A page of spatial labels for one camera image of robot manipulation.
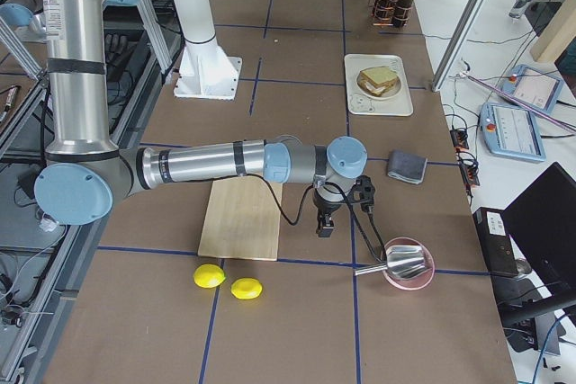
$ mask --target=metal scoop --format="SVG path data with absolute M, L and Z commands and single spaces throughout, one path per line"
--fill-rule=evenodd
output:
M 395 245 L 386 249 L 387 262 L 368 265 L 354 270 L 359 276 L 365 273 L 385 270 L 391 277 L 398 280 L 410 280 L 430 270 L 424 257 L 422 246 Z

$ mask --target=metal frame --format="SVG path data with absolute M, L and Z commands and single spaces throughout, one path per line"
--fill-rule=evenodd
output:
M 436 73 L 434 74 L 434 80 L 432 81 L 432 90 L 434 92 L 438 92 L 440 90 L 442 84 L 448 77 L 450 68 L 458 58 L 460 50 L 462 49 L 462 46 L 466 41 L 466 37 L 468 36 L 468 32 L 474 25 L 476 17 L 478 17 L 478 14 L 480 13 L 482 5 L 485 1 L 486 0 L 469 0 L 468 4 L 464 8 L 462 16 L 460 17 L 460 21 L 456 25 L 456 29 L 452 35 L 452 39 L 446 48 L 444 56 L 440 60 L 440 64 L 438 65 Z

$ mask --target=lemon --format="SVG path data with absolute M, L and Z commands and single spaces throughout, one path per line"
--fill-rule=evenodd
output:
M 255 299 L 262 292 L 262 284 L 258 279 L 242 278 L 235 281 L 230 290 L 237 299 Z
M 224 282 L 224 271 L 214 264 L 202 264 L 194 272 L 194 282 L 202 288 L 214 288 Z

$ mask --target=white plate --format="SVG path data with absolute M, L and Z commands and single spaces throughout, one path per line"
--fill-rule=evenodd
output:
M 389 67 L 398 74 L 400 90 L 392 98 L 382 101 L 368 96 L 356 83 L 358 74 L 368 67 Z M 410 116 L 414 112 L 410 90 L 404 73 L 402 59 L 386 54 L 346 54 L 344 56 L 346 71 L 346 97 L 348 110 L 353 114 L 373 116 Z

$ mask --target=black bracket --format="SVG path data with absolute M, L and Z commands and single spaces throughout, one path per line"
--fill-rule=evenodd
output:
M 370 177 L 361 175 L 356 179 L 354 186 L 347 195 L 348 201 L 351 204 L 360 204 L 363 212 L 372 213 L 374 210 L 374 193 L 376 189 L 372 185 Z M 344 200 L 341 202 L 329 202 L 324 200 L 318 192 L 314 193 L 314 204 L 318 208 L 316 220 L 318 226 L 316 227 L 316 234 L 321 238 L 328 238 L 334 231 L 334 221 L 332 220 L 332 213 L 340 208 Z

